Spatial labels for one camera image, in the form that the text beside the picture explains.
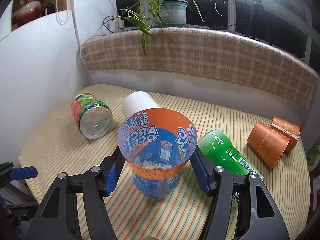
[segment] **white paper cup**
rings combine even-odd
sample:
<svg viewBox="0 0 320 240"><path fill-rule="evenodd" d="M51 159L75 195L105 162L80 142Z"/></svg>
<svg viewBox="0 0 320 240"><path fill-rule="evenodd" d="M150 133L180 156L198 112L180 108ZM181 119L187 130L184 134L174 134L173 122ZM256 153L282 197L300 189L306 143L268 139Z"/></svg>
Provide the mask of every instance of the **white paper cup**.
<svg viewBox="0 0 320 240"><path fill-rule="evenodd" d="M127 96L122 103L122 114L125 119L146 109L160 108L152 97L143 91L137 91Z"/></svg>

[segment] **green flower pot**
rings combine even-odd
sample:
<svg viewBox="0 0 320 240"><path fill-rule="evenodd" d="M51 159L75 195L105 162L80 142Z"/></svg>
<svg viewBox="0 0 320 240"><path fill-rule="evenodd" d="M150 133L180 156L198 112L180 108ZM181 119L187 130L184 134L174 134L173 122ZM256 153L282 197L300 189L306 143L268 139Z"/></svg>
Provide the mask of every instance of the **green flower pot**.
<svg viewBox="0 0 320 240"><path fill-rule="evenodd" d="M159 13L163 24L185 24L188 2L185 0L163 0L160 6ZM155 24L160 24L158 18L155 19Z"/></svg>

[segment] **brown cup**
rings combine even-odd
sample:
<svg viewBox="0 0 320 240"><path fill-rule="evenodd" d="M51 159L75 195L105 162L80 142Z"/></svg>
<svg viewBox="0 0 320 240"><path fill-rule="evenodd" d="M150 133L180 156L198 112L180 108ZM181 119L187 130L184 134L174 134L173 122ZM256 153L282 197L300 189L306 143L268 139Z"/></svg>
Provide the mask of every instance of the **brown cup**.
<svg viewBox="0 0 320 240"><path fill-rule="evenodd" d="M269 168L272 168L286 149L289 138L258 122L252 129L247 143L254 149Z"/></svg>
<svg viewBox="0 0 320 240"><path fill-rule="evenodd" d="M289 144L284 152L291 152L299 139L300 126L274 116L270 127L289 138Z"/></svg>

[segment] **white plug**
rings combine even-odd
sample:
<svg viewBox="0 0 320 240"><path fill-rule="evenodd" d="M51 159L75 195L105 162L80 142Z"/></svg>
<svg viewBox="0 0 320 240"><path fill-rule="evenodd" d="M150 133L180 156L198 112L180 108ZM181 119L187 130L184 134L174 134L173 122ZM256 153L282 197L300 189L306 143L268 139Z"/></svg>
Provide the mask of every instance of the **white plug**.
<svg viewBox="0 0 320 240"><path fill-rule="evenodd" d="M124 21L123 21L123 19L118 18L118 28L119 28L119 29L124 28Z"/></svg>
<svg viewBox="0 0 320 240"><path fill-rule="evenodd" d="M112 21L109 22L109 25L110 25L110 30L111 31L114 31L116 29L118 29L118 21L117 19L113 19Z"/></svg>

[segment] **orange and blue cup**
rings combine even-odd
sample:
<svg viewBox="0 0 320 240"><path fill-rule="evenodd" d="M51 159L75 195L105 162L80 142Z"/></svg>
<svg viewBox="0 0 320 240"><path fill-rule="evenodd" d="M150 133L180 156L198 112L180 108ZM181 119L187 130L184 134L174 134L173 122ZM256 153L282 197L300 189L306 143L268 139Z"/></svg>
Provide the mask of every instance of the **orange and blue cup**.
<svg viewBox="0 0 320 240"><path fill-rule="evenodd" d="M119 148L130 165L134 184L151 198L164 198L177 187L196 143L193 123L166 108L135 113L118 132Z"/></svg>

